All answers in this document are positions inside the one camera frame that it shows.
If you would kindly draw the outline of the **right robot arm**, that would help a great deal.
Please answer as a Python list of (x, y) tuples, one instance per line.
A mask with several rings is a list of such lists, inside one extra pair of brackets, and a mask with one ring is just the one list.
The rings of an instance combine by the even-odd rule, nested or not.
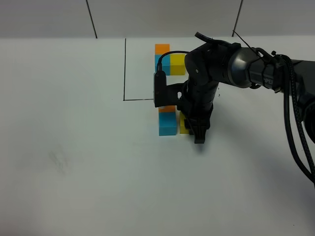
[(304, 123), (311, 140), (315, 139), (315, 63), (290, 59), (262, 48), (242, 47), (239, 43), (214, 40), (200, 33), (204, 44), (185, 56), (189, 74), (183, 99), (187, 125), (197, 144), (205, 142), (210, 127), (213, 100), (220, 83), (237, 88), (264, 87), (282, 92), (297, 106), (297, 118)]

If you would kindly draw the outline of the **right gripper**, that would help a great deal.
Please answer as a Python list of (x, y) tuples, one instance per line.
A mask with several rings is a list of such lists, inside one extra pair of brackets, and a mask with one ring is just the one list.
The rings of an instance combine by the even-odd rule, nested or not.
[(213, 100), (214, 82), (203, 86), (192, 81), (184, 83), (178, 109), (184, 115), (184, 127), (194, 136), (195, 144), (205, 143), (206, 132), (210, 128)]

